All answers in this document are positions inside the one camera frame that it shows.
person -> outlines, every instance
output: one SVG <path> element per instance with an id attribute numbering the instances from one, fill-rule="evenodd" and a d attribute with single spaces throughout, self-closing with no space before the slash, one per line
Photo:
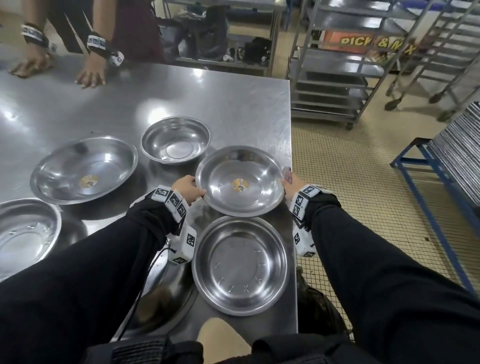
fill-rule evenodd
<path id="1" fill-rule="evenodd" d="M 205 194 L 193 183 L 194 177 L 185 176 L 171 189 L 190 204 Z M 306 183 L 292 174 L 292 183 L 282 180 L 282 185 L 291 200 Z M 470 364 L 478 359 L 476 297 L 356 221 L 333 194 L 312 198 L 304 221 L 353 325 L 355 344 L 336 336 L 276 335 L 259 338 L 249 355 L 224 363 Z M 146 198 L 109 226 L 0 283 L 0 362 L 79 363 L 88 347 L 111 345 L 105 343 L 174 229 L 165 205 Z M 113 351 L 114 356 L 132 347 Z M 139 357 L 135 363 L 142 363 Z M 176 363 L 203 360 L 187 359 Z"/>
<path id="2" fill-rule="evenodd" d="M 72 51 L 76 51 L 78 47 L 74 44 L 76 40 L 68 23 L 70 22 L 86 46 L 88 19 L 93 32 L 110 42 L 125 59 L 136 62 L 165 62 L 156 16 L 151 10 L 149 0 L 23 0 L 23 11 L 25 24 L 41 32 L 44 31 L 48 17 L 67 49 Z M 25 60 L 10 71 L 13 75 L 27 78 L 53 66 L 52 54 L 46 47 L 29 42 L 25 55 Z M 84 67 L 76 82 L 83 88 L 105 85 L 107 65 L 107 58 L 90 52 L 86 55 Z"/>

maroon apron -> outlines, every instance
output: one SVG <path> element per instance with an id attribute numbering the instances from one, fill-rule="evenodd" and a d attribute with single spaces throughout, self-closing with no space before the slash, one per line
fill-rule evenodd
<path id="1" fill-rule="evenodd" d="M 165 63 L 160 31 L 148 1 L 119 1 L 112 44 L 126 60 Z"/>

bowl rim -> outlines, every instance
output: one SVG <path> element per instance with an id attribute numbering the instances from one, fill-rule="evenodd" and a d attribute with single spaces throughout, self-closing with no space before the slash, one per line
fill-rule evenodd
<path id="1" fill-rule="evenodd" d="M 221 153 L 223 151 L 231 151 L 231 150 L 235 150 L 235 149 L 248 149 L 248 150 L 251 150 L 251 151 L 262 152 L 263 154 L 266 154 L 269 158 L 272 159 L 272 161 L 278 167 L 278 169 L 280 171 L 280 175 L 281 175 L 282 170 L 283 170 L 282 164 L 274 156 L 272 156 L 270 153 L 264 151 L 263 149 L 256 148 L 254 146 L 225 146 L 223 148 L 219 148 L 219 149 L 213 151 L 212 153 L 208 154 L 205 158 L 203 158 L 203 160 L 198 165 L 197 171 L 195 172 L 195 184 L 197 185 L 198 188 L 205 189 L 204 187 L 202 187 L 202 181 L 200 179 L 200 174 L 204 170 L 205 165 L 208 162 L 210 162 L 211 159 L 214 156 L 218 155 L 219 153 Z M 272 202 L 270 205 L 266 206 L 265 208 L 263 208 L 259 212 L 235 212 L 235 211 L 232 212 L 230 210 L 227 210 L 227 209 L 224 209 L 224 208 L 213 205 L 211 203 L 212 200 L 206 194 L 205 194 L 205 196 L 203 196 L 203 199 L 211 208 L 213 208 L 214 210 L 216 210 L 218 212 L 221 212 L 222 214 L 237 217 L 237 218 L 254 218 L 256 216 L 260 216 L 260 215 L 266 214 L 267 212 L 272 211 L 275 207 L 277 207 L 283 201 L 284 197 L 285 197 L 285 190 L 282 188 L 282 193 L 279 195 L 279 197 L 274 202 Z"/>
<path id="2" fill-rule="evenodd" d="M 40 260 L 44 259 L 45 257 L 47 257 L 47 255 L 50 253 L 50 251 L 53 249 L 53 247 L 57 244 L 57 241 L 59 239 L 59 236 L 60 236 L 60 231 L 61 231 L 61 227 L 62 227 L 62 218 L 61 218 L 61 213 L 60 213 L 60 209 L 58 208 L 58 206 L 56 205 L 53 205 L 53 204 L 49 204 L 48 202 L 45 202 L 43 201 L 42 199 L 40 198 L 37 198 L 37 197 L 27 197 L 27 198 L 17 198 L 15 200 L 9 200 L 9 201 L 5 201 L 5 202 L 2 202 L 0 203 L 0 210 L 2 210 L 5 205 L 7 204 L 11 204 L 11 203 L 15 203 L 15 202 L 21 202 L 21 201 L 35 201 L 35 202 L 40 202 L 42 204 L 45 204 L 46 207 L 50 208 L 53 213 L 55 214 L 55 220 L 56 220 L 56 223 L 57 223 L 57 226 L 55 228 L 55 233 L 53 234 L 53 239 L 52 239 L 52 242 L 51 244 L 48 246 L 48 248 L 43 252 L 43 254 L 40 256 L 40 258 L 37 259 L 37 262 L 39 262 Z"/>
<path id="3" fill-rule="evenodd" d="M 253 308 L 253 309 L 249 309 L 249 310 L 244 310 L 244 311 L 235 311 L 235 310 L 225 308 L 225 307 L 219 305 L 217 302 L 212 300 L 212 298 L 210 297 L 209 294 L 207 294 L 206 291 L 208 291 L 208 290 L 206 289 L 206 286 L 200 284 L 200 278 L 199 278 L 199 274 L 198 274 L 198 272 L 199 272 L 198 265 L 200 265 L 201 263 L 198 262 L 198 259 L 199 259 L 198 258 L 198 254 L 199 254 L 198 252 L 199 252 L 199 249 L 201 249 L 201 248 L 195 249 L 195 251 L 193 253 L 192 274 L 193 274 L 193 280 L 195 282 L 195 285 L 197 287 L 198 292 L 200 293 L 202 298 L 205 301 L 207 301 L 212 307 L 214 307 L 215 309 L 217 309 L 218 311 L 220 311 L 224 314 L 231 315 L 231 316 L 252 316 L 252 315 L 262 313 L 262 312 L 268 310 L 270 307 L 272 307 L 280 299 L 280 297 L 282 296 L 283 292 L 285 291 L 285 289 L 287 287 L 290 264 L 289 264 L 289 259 L 288 259 L 288 256 L 287 256 L 287 251 L 285 249 L 285 242 L 284 242 L 282 236 L 280 235 L 280 233 L 269 222 L 267 222 L 266 220 L 264 220 L 262 218 L 259 218 L 259 217 L 241 218 L 241 217 L 237 217 L 237 216 L 222 216 L 221 218 L 218 218 L 218 219 L 212 221 L 210 224 L 208 224 L 208 226 L 205 228 L 205 230 L 202 232 L 202 234 L 198 238 L 197 244 L 204 245 L 205 237 L 211 231 L 213 231 L 218 225 L 222 224 L 224 221 L 228 222 L 228 220 L 239 220 L 239 219 L 240 220 L 246 220 L 246 221 L 250 220 L 250 221 L 257 222 L 259 225 L 261 225 L 265 229 L 267 229 L 273 236 L 275 236 L 275 241 L 278 242 L 277 245 L 279 245 L 279 247 L 280 247 L 280 255 L 281 255 L 282 261 L 284 262 L 285 269 L 284 269 L 283 274 L 281 276 L 281 284 L 280 284 L 279 288 L 277 289 L 277 291 L 275 292 L 275 294 L 266 303 L 262 304 L 261 306 Z"/>
<path id="4" fill-rule="evenodd" d="M 57 200 L 55 198 L 51 198 L 51 197 L 48 197 L 46 196 L 45 194 L 42 193 L 42 191 L 40 191 L 40 189 L 38 188 L 38 185 L 36 183 L 37 181 L 37 178 L 38 178 L 38 174 L 41 170 L 41 166 L 43 166 L 45 164 L 45 162 L 51 158 L 51 156 L 56 153 L 57 151 L 61 150 L 61 149 L 64 149 L 64 148 L 67 148 L 67 147 L 70 147 L 70 146 L 73 146 L 75 144 L 78 144 L 78 143 L 81 143 L 81 142 L 85 142 L 85 141 L 88 141 L 88 140 L 93 140 L 93 139 L 113 139 L 113 140 L 116 140 L 117 142 L 121 142 L 123 144 L 125 144 L 126 146 L 128 146 L 130 148 L 130 150 L 132 151 L 133 153 L 133 164 L 132 166 L 130 167 L 130 170 L 128 171 L 127 175 L 117 184 L 113 185 L 112 187 L 110 187 L 109 189 L 105 190 L 104 192 L 100 193 L 100 194 L 96 194 L 90 198 L 85 198 L 85 199 L 81 199 L 81 200 Z M 32 171 L 32 174 L 30 175 L 30 189 L 32 190 L 33 194 L 39 198 L 40 200 L 44 201 L 44 202 L 47 202 L 49 204 L 54 204 L 54 205 L 75 205 L 75 204 L 81 204 L 81 203 L 84 203 L 84 202 L 89 202 L 89 201 L 93 201 L 93 200 L 96 200 L 97 198 L 100 198 L 100 197 L 103 197 L 107 194 L 109 194 L 110 192 L 112 192 L 113 190 L 116 190 L 117 188 L 119 188 L 132 174 L 133 172 L 135 171 L 135 169 L 137 168 L 137 164 L 138 164 L 138 152 L 137 152 L 137 148 L 135 148 L 135 146 L 133 144 L 130 144 L 130 143 L 127 143 L 125 142 L 124 140 L 120 139 L 120 138 L 116 138 L 114 136 L 111 136 L 111 135 L 100 135 L 100 136 L 92 136 L 92 137 L 88 137 L 88 138 L 84 138 L 84 139 L 76 139 L 76 140 L 73 140 L 71 142 L 68 142 L 68 143 L 65 143 L 65 144 L 62 144 L 60 145 L 59 147 L 55 148 L 54 150 L 52 150 L 49 154 L 47 154 L 45 157 L 43 157 L 38 163 L 37 165 L 35 166 L 35 168 L 33 169 Z"/>
<path id="5" fill-rule="evenodd" d="M 162 121 L 165 121 L 165 120 L 168 120 L 168 119 L 177 119 L 177 118 L 184 118 L 184 119 L 189 119 L 189 120 L 192 120 L 198 124 L 200 124 L 201 126 L 203 126 L 207 132 L 208 132 L 208 142 L 207 144 L 205 145 L 205 147 L 195 156 L 192 156 L 192 157 L 186 157 L 186 158 L 182 158 L 182 159 L 179 159 L 179 160 L 175 160 L 175 161 L 165 161 L 165 160 L 161 160 L 161 159 L 158 159 L 158 158 L 155 158 L 154 156 L 152 156 L 150 153 L 148 153 L 145 148 L 144 148 L 144 137 L 145 135 L 147 134 L 147 132 L 149 132 L 151 129 L 154 128 L 155 124 L 159 123 L 159 122 L 162 122 Z M 140 149 L 142 150 L 142 152 L 151 160 L 154 160 L 155 162 L 159 162 L 159 163 L 162 163 L 162 164 L 170 164 L 170 165 L 174 165 L 174 164 L 180 164 L 180 163 L 185 163 L 185 162 L 188 162 L 192 159 L 195 159 L 195 158 L 198 158 L 199 156 L 201 156 L 203 153 L 205 153 L 205 151 L 207 150 L 207 148 L 210 146 L 210 143 L 212 142 L 212 132 L 210 131 L 210 129 L 208 128 L 208 126 L 206 126 L 205 123 L 191 117 L 191 116 L 181 116 L 181 115 L 178 115 L 178 116 L 168 116 L 166 118 L 162 118 L 156 122 L 154 122 L 153 124 L 150 124 L 145 130 L 144 132 L 142 133 L 142 136 L 140 137 Z"/>

forearm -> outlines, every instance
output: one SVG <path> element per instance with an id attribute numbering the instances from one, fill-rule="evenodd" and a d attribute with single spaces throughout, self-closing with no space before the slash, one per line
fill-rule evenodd
<path id="1" fill-rule="evenodd" d="M 441 362 L 442 357 L 456 352 L 449 339 L 452 331 L 457 342 L 480 339 L 477 299 L 411 259 L 341 208 L 324 206 L 316 213 L 312 237 L 353 324 L 356 343 L 381 361 L 398 363 L 397 358 L 401 358 L 423 363 L 436 357 Z M 451 346 L 436 347 L 448 341 Z"/>
<path id="2" fill-rule="evenodd" d="M 112 41 L 115 31 L 116 12 L 117 0 L 94 0 L 93 31 L 109 42 Z"/>
<path id="3" fill-rule="evenodd" d="M 163 243 L 123 217 L 0 284 L 0 361 L 77 363 L 108 342 Z"/>
<path id="4" fill-rule="evenodd" d="M 24 21 L 43 30 L 47 22 L 50 0 L 23 0 Z"/>

black sleeve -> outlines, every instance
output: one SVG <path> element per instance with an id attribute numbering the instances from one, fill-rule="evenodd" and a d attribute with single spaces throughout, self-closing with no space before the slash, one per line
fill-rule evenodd
<path id="1" fill-rule="evenodd" d="M 174 226 L 163 204 L 145 203 L 0 283 L 0 363 L 79 363 L 110 341 Z M 138 222 L 145 214 L 155 233 Z"/>
<path id="2" fill-rule="evenodd" d="M 309 203 L 306 213 L 318 255 L 358 345 L 385 364 L 478 360 L 476 297 L 423 267 L 338 203 Z"/>

